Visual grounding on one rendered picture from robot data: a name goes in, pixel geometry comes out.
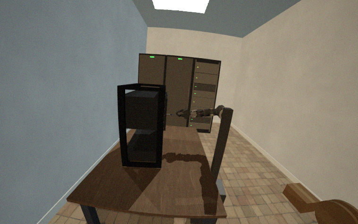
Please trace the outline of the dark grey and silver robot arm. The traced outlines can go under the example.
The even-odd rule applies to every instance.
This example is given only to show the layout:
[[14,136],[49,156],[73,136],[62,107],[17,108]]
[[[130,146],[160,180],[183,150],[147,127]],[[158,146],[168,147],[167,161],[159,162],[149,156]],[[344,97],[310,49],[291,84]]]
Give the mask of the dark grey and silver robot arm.
[[[190,114],[192,114],[192,113],[195,114],[195,116],[191,115],[192,118],[218,115],[219,118],[221,119],[222,118],[223,107],[224,107],[223,105],[219,105],[216,109],[211,108],[211,109],[203,109],[203,110],[192,110],[192,111],[190,111]],[[196,113],[194,111],[197,112],[197,116],[196,116]]]

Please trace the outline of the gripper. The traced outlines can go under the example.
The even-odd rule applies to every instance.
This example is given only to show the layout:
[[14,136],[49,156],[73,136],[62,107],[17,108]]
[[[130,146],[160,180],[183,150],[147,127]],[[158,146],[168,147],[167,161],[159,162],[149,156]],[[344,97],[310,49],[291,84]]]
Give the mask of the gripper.
[[[183,114],[178,114],[178,112],[183,112]],[[176,115],[179,117],[184,117],[185,119],[188,119],[190,115],[195,116],[194,113],[190,114],[188,109],[181,109],[176,112]]]

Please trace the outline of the black server rack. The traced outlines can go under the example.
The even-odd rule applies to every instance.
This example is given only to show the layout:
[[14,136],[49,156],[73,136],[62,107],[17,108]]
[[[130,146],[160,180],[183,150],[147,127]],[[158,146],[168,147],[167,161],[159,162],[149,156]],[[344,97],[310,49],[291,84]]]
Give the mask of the black server rack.
[[[138,91],[128,94],[125,93],[125,89]],[[166,115],[172,115],[167,114],[168,95],[165,89],[166,85],[140,83],[117,86],[119,140],[123,167],[162,168],[162,142],[163,131],[166,130]],[[156,91],[159,92],[158,95],[150,96]],[[128,145],[126,129],[136,129]]]

